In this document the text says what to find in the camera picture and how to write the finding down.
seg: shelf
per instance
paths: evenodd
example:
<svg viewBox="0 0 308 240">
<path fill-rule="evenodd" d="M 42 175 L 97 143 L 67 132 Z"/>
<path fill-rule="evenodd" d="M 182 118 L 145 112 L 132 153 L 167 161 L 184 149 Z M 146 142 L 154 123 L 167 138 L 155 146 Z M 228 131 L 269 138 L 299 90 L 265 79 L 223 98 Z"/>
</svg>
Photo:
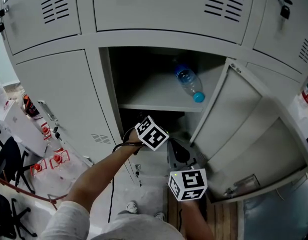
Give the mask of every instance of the shelf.
<svg viewBox="0 0 308 240">
<path fill-rule="evenodd" d="M 210 100 L 223 66 L 198 74 L 205 100 L 194 102 L 185 93 L 172 73 L 151 73 L 142 82 L 129 83 L 128 87 L 116 90 L 118 106 L 122 109 L 201 112 Z"/>
</svg>

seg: open locker door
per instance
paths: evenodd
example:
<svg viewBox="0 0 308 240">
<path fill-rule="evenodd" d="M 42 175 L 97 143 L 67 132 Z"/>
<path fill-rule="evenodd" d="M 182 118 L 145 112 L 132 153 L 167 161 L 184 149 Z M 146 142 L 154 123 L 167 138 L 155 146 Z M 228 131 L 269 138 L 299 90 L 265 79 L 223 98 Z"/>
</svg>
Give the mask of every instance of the open locker door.
<svg viewBox="0 0 308 240">
<path fill-rule="evenodd" d="M 191 142 L 207 160 L 212 202 L 257 196 L 308 170 L 307 142 L 287 109 L 229 58 Z"/>
</svg>

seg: locker door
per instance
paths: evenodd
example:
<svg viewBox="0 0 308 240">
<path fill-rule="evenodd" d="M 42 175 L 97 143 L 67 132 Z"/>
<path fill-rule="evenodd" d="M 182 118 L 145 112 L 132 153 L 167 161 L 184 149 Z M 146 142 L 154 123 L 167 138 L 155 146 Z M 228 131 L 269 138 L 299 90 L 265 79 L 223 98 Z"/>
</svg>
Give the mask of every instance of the locker door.
<svg viewBox="0 0 308 240">
<path fill-rule="evenodd" d="M 94 0 L 98 31 L 153 29 L 241 44 L 252 0 Z"/>
<path fill-rule="evenodd" d="M 236 201 L 308 170 L 308 145 L 285 107 L 248 69 L 227 59 L 226 77 L 194 144 L 207 161 L 213 201 Z"/>
<path fill-rule="evenodd" d="M 2 0 L 7 7 L 2 21 L 12 54 L 81 33 L 76 0 Z"/>
<path fill-rule="evenodd" d="M 37 109 L 81 156 L 95 162 L 111 154 L 115 143 L 90 76 L 85 52 L 64 52 L 17 65 L 16 74 Z M 37 101 L 44 101 L 42 107 Z"/>
<path fill-rule="evenodd" d="M 308 0 L 291 0 L 290 18 L 282 22 L 278 0 L 267 0 L 254 46 L 300 73 L 308 72 Z"/>
</svg>

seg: white sleeve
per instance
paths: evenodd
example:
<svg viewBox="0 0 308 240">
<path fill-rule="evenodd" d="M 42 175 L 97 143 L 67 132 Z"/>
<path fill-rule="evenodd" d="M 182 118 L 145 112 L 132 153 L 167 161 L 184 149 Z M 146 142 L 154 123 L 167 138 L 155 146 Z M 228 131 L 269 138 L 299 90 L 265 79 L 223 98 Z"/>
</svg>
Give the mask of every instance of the white sleeve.
<svg viewBox="0 0 308 240">
<path fill-rule="evenodd" d="M 40 240 L 86 240 L 89 233 L 89 213 L 75 202 L 64 201 L 50 219 Z"/>
</svg>

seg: wooden floor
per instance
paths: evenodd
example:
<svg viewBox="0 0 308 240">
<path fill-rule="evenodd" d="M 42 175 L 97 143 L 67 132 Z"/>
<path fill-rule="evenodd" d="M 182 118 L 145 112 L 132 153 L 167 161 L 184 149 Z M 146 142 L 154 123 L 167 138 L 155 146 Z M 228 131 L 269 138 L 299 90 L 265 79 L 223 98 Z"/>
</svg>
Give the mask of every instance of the wooden floor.
<svg viewBox="0 0 308 240">
<path fill-rule="evenodd" d="M 168 191 L 168 223 L 179 230 L 181 210 L 180 202 Z M 215 236 L 215 240 L 237 240 L 238 216 L 237 203 L 225 203 L 213 205 L 207 199 L 207 224 Z M 181 225 L 180 233 L 185 238 L 184 225 Z"/>
</svg>

